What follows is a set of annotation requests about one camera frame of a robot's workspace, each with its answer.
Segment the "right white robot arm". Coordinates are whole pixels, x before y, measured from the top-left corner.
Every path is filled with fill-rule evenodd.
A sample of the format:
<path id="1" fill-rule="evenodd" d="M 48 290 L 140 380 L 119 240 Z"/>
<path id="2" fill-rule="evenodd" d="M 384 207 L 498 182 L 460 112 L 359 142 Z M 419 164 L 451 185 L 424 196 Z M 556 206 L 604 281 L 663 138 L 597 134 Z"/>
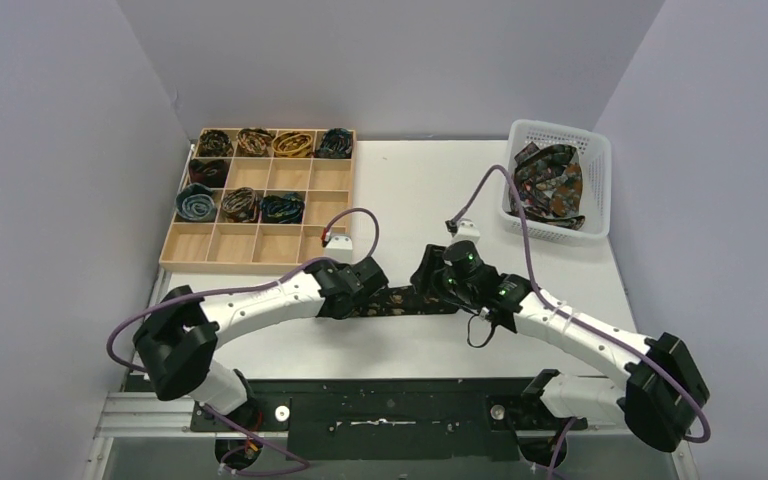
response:
<path id="1" fill-rule="evenodd" d="M 542 373 L 530 391 L 559 419 L 625 425 L 644 444 L 673 452 L 688 440 L 710 391 L 677 336 L 630 332 L 575 310 L 517 274 L 486 264 L 469 240 L 429 244 L 411 284 L 493 327 L 524 335 L 576 358 L 598 376 Z"/>

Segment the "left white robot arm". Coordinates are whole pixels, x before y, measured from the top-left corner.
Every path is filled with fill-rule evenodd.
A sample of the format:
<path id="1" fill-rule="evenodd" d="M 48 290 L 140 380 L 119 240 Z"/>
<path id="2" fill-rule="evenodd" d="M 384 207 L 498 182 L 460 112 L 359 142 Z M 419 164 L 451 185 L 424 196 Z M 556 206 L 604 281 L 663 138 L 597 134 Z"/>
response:
<path id="1" fill-rule="evenodd" d="M 355 264 L 317 258 L 268 284 L 193 292 L 188 286 L 145 313 L 132 341 L 156 397 L 190 397 L 240 430 L 256 403 L 241 373 L 216 359 L 249 333 L 304 318 L 344 319 L 389 283 L 371 257 Z"/>

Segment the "black gold floral tie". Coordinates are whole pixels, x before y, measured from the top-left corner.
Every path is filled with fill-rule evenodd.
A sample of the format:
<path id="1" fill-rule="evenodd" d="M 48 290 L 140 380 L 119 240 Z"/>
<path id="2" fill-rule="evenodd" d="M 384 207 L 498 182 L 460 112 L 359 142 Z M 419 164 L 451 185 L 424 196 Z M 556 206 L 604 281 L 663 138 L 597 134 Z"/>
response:
<path id="1" fill-rule="evenodd" d="M 413 286 L 382 288 L 356 306 L 349 318 L 392 316 L 451 315 L 459 309 L 431 294 L 419 293 Z"/>

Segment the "wooden compartment tray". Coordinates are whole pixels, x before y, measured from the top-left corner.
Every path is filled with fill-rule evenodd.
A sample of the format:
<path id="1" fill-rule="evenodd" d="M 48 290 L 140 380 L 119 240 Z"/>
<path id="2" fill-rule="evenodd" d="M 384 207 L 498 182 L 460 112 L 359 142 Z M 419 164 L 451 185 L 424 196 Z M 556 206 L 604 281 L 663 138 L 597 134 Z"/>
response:
<path id="1" fill-rule="evenodd" d="M 208 127 L 191 147 L 159 264 L 170 272 L 284 273 L 344 235 L 357 134 Z"/>

